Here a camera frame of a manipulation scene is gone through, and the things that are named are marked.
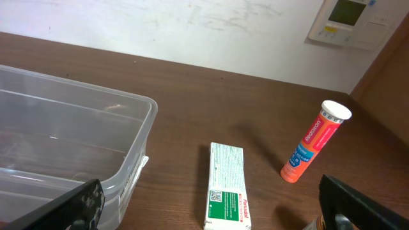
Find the orange vitamin tube white cap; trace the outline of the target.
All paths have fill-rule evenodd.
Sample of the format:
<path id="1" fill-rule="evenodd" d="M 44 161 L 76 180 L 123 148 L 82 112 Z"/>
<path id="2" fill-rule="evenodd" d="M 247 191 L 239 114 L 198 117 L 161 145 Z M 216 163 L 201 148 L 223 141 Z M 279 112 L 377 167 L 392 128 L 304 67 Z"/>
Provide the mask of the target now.
<path id="1" fill-rule="evenodd" d="M 323 101 L 320 113 L 281 169 L 281 177 L 289 183 L 297 182 L 343 121 L 351 116 L 351 110 L 344 105 L 332 100 Z"/>

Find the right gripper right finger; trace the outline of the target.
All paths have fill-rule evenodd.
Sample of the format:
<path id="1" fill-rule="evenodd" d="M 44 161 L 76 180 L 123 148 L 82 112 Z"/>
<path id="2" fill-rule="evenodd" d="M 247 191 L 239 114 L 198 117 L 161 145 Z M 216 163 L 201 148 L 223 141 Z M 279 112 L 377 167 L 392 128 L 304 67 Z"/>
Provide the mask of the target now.
<path id="1" fill-rule="evenodd" d="M 324 174 L 319 200 L 326 229 L 337 229 L 336 217 L 346 217 L 358 229 L 407 230 L 408 219 L 382 206 L 333 176 Z"/>

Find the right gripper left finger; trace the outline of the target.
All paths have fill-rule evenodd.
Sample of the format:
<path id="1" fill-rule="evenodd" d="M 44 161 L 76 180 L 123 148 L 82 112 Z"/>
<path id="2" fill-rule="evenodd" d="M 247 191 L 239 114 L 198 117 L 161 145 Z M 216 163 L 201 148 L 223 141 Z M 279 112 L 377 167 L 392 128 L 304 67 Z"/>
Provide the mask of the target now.
<path id="1" fill-rule="evenodd" d="M 92 179 L 5 225 L 5 230 L 97 230 L 105 195 Z"/>

